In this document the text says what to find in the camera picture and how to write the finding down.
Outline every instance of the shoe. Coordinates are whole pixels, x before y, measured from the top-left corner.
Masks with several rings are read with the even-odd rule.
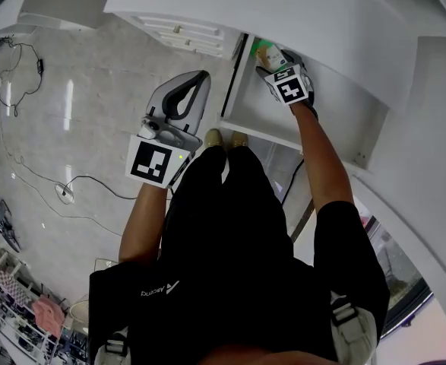
[[[218,129],[211,129],[204,136],[204,146],[212,148],[213,146],[223,146],[223,136]]]
[[[248,146],[248,136],[243,132],[234,131],[231,135],[231,148],[238,146]]]

